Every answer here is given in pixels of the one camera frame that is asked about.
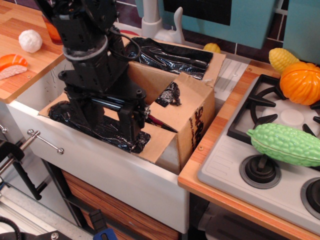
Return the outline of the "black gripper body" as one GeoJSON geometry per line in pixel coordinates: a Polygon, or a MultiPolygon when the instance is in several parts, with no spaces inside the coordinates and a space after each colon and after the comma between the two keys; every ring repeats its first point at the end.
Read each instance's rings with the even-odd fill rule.
{"type": "Polygon", "coordinates": [[[95,104],[119,112],[122,107],[134,107],[146,118],[146,91],[128,74],[129,64],[115,58],[107,50],[74,51],[63,49],[72,70],[59,73],[69,99],[91,99],[95,104]]]}

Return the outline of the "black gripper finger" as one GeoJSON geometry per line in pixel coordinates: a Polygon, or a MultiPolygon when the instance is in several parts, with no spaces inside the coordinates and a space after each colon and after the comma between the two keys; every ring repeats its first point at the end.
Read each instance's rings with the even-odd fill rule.
{"type": "Polygon", "coordinates": [[[70,104],[78,117],[78,122],[93,130],[103,119],[104,108],[91,99],[70,99],[70,104]]]}
{"type": "Polygon", "coordinates": [[[145,116],[133,106],[123,106],[118,114],[120,131],[128,141],[135,141],[145,127],[145,116]]]}

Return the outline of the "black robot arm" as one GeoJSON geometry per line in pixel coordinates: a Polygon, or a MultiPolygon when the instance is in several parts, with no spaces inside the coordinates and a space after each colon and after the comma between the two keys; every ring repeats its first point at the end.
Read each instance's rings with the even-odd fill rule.
{"type": "Polygon", "coordinates": [[[134,141],[149,114],[145,90],[128,74],[124,35],[115,27],[118,17],[113,0],[57,0],[36,5],[56,28],[63,55],[72,70],[59,73],[65,92],[80,124],[94,129],[104,110],[117,112],[119,132],[134,141]]]}

